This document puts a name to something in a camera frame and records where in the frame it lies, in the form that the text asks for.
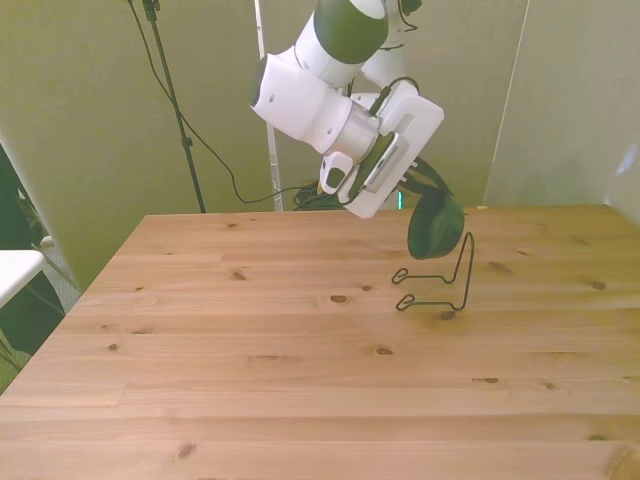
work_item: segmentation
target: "wooden table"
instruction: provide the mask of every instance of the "wooden table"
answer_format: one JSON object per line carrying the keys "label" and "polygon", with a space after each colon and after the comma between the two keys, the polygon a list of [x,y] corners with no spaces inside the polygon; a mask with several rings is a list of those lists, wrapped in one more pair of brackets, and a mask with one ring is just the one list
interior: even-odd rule
{"label": "wooden table", "polygon": [[462,293],[390,283],[455,262],[409,214],[147,217],[0,398],[0,478],[640,478],[639,230],[470,210],[446,320],[395,311]]}

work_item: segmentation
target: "black metal stand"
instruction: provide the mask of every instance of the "black metal stand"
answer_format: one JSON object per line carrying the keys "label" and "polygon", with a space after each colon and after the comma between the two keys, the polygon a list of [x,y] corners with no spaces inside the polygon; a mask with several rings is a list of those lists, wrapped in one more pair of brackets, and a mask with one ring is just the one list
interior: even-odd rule
{"label": "black metal stand", "polygon": [[162,69],[164,70],[164,76],[167,79],[167,88],[169,90],[169,96],[171,97],[171,103],[173,104],[173,110],[176,114],[176,120],[178,121],[178,128],[180,129],[180,139],[182,148],[184,148],[184,154],[187,157],[187,163],[189,164],[189,172],[191,173],[191,180],[193,181],[193,187],[196,191],[196,197],[198,197],[198,205],[200,206],[200,212],[206,213],[204,206],[204,199],[202,198],[202,192],[200,191],[200,183],[198,182],[198,176],[196,175],[196,167],[193,164],[193,156],[191,155],[191,146],[193,140],[187,137],[184,130],[184,124],[182,122],[182,113],[180,113],[180,107],[178,107],[178,99],[176,98],[176,92],[173,89],[173,82],[171,81],[171,74],[169,73],[169,65],[167,64],[167,57],[164,54],[164,48],[162,47],[162,40],[160,40],[160,32],[158,31],[157,20],[158,16],[156,11],[160,10],[159,0],[142,0],[144,11],[147,15],[147,20],[151,23],[153,29],[153,36],[156,39],[156,45],[158,46],[158,54],[160,55],[160,61],[162,62]]}
{"label": "black metal stand", "polygon": [[396,309],[399,312],[404,312],[405,310],[408,310],[409,308],[411,308],[413,306],[416,306],[416,305],[422,305],[422,306],[426,306],[426,305],[430,305],[430,306],[446,305],[446,306],[451,307],[456,312],[461,312],[462,310],[464,310],[465,307],[467,306],[467,300],[469,298],[469,286],[471,285],[471,273],[473,271],[473,260],[474,260],[475,253],[476,253],[476,241],[475,241],[475,238],[473,237],[473,234],[471,232],[467,232],[467,234],[464,237],[464,241],[462,243],[462,248],[460,249],[460,255],[458,256],[458,263],[456,263],[456,269],[454,270],[453,277],[451,277],[451,279],[447,280],[442,275],[409,275],[409,270],[407,270],[406,268],[401,268],[400,270],[398,270],[396,272],[396,274],[393,276],[393,278],[391,279],[391,282],[394,285],[400,285],[405,280],[418,279],[418,278],[419,279],[437,278],[439,280],[442,280],[447,285],[451,285],[452,283],[454,283],[456,281],[456,278],[458,278],[458,271],[460,270],[460,264],[462,263],[462,257],[464,256],[464,252],[467,250],[467,244],[471,245],[471,254],[469,256],[469,270],[467,272],[467,283],[466,283],[465,290],[464,290],[464,299],[462,301],[462,305],[455,306],[451,302],[444,302],[444,301],[440,301],[440,302],[418,302],[416,300],[415,295],[409,293],[409,294],[405,295],[404,297],[402,297],[402,299],[396,305]]}

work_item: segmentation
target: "headphone ear cup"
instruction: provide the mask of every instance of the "headphone ear cup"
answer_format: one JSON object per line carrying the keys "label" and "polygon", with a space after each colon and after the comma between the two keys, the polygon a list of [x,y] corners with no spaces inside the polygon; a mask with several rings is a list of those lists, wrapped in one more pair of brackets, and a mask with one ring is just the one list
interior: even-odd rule
{"label": "headphone ear cup", "polygon": [[462,206],[451,195],[426,187],[409,223],[409,253],[418,260],[444,257],[456,248],[463,231]]}

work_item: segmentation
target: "beige wall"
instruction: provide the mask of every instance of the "beige wall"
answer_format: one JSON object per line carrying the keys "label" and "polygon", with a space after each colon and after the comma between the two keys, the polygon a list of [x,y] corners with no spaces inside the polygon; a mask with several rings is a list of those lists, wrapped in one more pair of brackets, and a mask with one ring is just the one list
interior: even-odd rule
{"label": "beige wall", "polygon": [[[263,1],[267,51],[291,46],[315,3]],[[407,70],[445,110],[422,154],[467,204],[479,203],[485,190],[526,3],[429,0],[409,17],[420,28],[407,37]],[[358,90],[374,91],[362,79]],[[283,185],[317,179],[321,157],[311,147],[277,134],[277,148]]]}
{"label": "beige wall", "polygon": [[531,0],[487,202],[640,221],[640,2]]}
{"label": "beige wall", "polygon": [[[245,196],[268,195],[265,127],[247,102],[253,0],[161,3],[187,118],[229,160]],[[145,214],[197,211],[172,107],[124,0],[0,0],[0,31],[0,139],[86,287]],[[273,208],[244,207],[197,143],[194,156],[210,211]]]}

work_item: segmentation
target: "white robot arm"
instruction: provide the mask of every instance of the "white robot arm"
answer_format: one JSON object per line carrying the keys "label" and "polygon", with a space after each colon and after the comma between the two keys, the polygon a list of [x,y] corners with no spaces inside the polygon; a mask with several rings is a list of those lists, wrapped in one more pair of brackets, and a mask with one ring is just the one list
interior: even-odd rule
{"label": "white robot arm", "polygon": [[[407,79],[399,0],[320,0],[295,45],[260,64],[251,107],[324,155],[320,184],[362,218],[375,215],[442,120]],[[355,75],[382,93],[341,93]]]}

